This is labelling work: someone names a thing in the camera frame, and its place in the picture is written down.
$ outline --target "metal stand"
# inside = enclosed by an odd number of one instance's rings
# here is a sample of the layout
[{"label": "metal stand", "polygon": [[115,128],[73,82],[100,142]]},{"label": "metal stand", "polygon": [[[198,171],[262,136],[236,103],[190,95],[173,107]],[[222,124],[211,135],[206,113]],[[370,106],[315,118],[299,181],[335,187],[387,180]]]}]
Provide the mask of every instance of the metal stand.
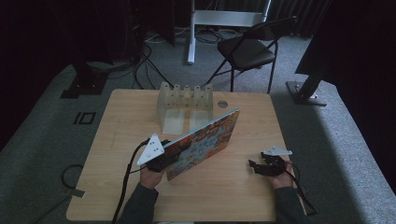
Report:
[{"label": "metal stand", "polygon": [[64,90],[61,95],[63,99],[77,99],[81,94],[100,95],[106,85],[108,73],[95,74],[87,64],[80,66],[73,64],[76,69],[76,77],[70,85],[69,90]]},{"label": "metal stand", "polygon": [[294,81],[286,82],[286,85],[288,86],[289,92],[295,104],[320,105],[320,106],[327,105],[327,103],[323,99],[319,98],[315,92],[309,98],[303,98],[300,94],[300,89],[303,86],[303,84],[304,84],[303,82],[294,82]]},{"label": "metal stand", "polygon": [[195,25],[220,25],[250,27],[266,21],[271,0],[267,1],[262,12],[239,12],[219,10],[195,10],[195,0],[191,0],[191,36],[188,64],[195,61]]}]

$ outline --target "black backdrop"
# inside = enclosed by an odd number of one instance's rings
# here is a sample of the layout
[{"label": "black backdrop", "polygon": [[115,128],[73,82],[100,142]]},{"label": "black backdrop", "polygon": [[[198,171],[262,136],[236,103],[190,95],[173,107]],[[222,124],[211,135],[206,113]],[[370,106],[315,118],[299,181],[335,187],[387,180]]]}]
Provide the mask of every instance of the black backdrop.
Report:
[{"label": "black backdrop", "polygon": [[324,80],[336,86],[394,192],[395,12],[394,1],[333,0],[296,70],[315,76],[329,66]]},{"label": "black backdrop", "polygon": [[0,1],[0,150],[52,79],[72,62],[56,16],[66,19],[81,57],[109,62],[124,48],[124,2]]}]

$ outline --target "dark curtain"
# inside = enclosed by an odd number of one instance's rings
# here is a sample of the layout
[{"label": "dark curtain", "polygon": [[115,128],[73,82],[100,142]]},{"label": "dark curtain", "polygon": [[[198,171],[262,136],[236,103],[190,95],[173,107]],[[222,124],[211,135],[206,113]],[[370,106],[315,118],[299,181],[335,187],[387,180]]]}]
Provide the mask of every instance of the dark curtain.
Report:
[{"label": "dark curtain", "polygon": [[[312,37],[326,14],[332,0],[272,0],[268,11],[268,21],[297,16],[295,35]],[[268,0],[199,0],[195,1],[196,9],[214,9],[224,11],[262,12]],[[176,0],[176,24],[190,25],[191,1]]]},{"label": "dark curtain", "polygon": [[394,192],[395,11],[394,1],[333,0],[296,70],[314,77],[328,66],[323,79],[337,87]]},{"label": "dark curtain", "polygon": [[268,21],[297,16],[295,35],[312,37],[332,0],[273,0],[268,11]]},{"label": "dark curtain", "polygon": [[[79,56],[89,62],[109,62],[110,56],[120,57],[125,48],[124,2],[0,1],[0,150],[52,79],[71,63],[56,16],[64,18],[73,33],[82,52]],[[56,3],[60,10],[49,3]]]}]

